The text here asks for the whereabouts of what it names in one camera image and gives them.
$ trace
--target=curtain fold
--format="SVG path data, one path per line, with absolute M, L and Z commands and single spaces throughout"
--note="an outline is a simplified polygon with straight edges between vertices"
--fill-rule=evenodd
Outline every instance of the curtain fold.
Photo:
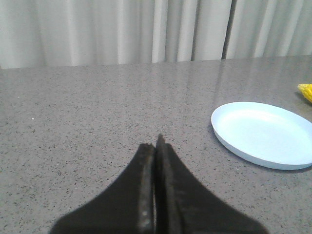
M 312 54 L 311 0 L 0 0 L 1 68 Z

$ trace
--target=table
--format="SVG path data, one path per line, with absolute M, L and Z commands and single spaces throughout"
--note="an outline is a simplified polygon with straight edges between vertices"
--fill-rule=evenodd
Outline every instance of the table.
M 310 234 L 312 171 L 242 160 L 216 139 L 213 110 L 279 106 L 312 121 L 297 90 L 312 56 L 0 71 L 1 232 L 47 233 L 162 133 L 215 195 L 272 234 Z

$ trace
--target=curtain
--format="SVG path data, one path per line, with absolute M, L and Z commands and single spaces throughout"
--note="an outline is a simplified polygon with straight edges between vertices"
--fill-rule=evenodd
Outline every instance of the curtain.
M 311 0 L 0 0 L 0 66 L 310 55 L 311 12 Z

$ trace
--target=white plate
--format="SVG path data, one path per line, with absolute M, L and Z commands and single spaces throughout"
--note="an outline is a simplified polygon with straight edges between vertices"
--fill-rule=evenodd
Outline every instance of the white plate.
M 312 123 L 293 112 L 256 102 L 233 102 L 211 116 L 214 133 L 234 154 L 281 170 L 312 165 Z

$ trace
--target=plastic plate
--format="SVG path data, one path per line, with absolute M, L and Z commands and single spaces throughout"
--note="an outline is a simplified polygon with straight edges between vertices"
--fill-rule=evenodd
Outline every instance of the plastic plate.
M 293 112 L 233 102 L 218 107 L 211 122 L 218 140 L 249 162 L 281 170 L 312 165 L 312 123 Z

